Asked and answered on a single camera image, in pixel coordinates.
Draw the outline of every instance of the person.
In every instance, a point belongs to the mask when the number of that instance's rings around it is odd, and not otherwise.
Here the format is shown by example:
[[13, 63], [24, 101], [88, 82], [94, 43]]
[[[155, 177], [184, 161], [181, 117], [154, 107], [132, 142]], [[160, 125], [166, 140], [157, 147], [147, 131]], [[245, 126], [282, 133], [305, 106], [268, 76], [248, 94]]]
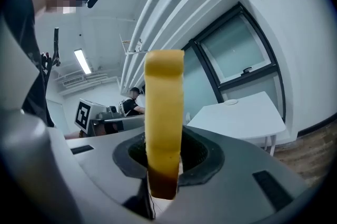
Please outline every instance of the person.
[[133, 87], [129, 91], [129, 97], [123, 101], [123, 109], [125, 116], [134, 116], [145, 113], [145, 108], [138, 106], [136, 99], [139, 96], [140, 91], [137, 87]]
[[63, 7], [79, 7], [87, 0], [6, 0], [3, 16], [19, 46], [39, 70], [22, 109], [40, 117], [47, 126], [53, 127], [46, 103], [46, 88], [41, 63], [41, 54], [35, 37], [35, 18], [43, 13], [56, 12]]

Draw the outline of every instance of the white table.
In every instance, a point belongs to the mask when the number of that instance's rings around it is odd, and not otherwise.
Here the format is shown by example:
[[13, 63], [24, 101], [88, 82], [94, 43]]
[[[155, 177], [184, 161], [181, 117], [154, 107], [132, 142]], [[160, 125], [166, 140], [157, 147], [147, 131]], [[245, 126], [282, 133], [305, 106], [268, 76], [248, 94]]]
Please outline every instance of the white table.
[[276, 135], [285, 130], [283, 120], [265, 92], [238, 99], [237, 104], [224, 103], [204, 106], [188, 123], [236, 139], [271, 137], [270, 155], [274, 154]]

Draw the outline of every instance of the yellow foam block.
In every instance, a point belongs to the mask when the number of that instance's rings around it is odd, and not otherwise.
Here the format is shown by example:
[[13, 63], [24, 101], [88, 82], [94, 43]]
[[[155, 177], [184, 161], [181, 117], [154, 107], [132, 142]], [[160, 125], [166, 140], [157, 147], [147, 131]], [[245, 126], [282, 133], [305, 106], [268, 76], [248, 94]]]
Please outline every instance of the yellow foam block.
[[145, 58], [145, 139], [151, 195], [176, 194], [181, 149], [184, 52], [152, 51]]

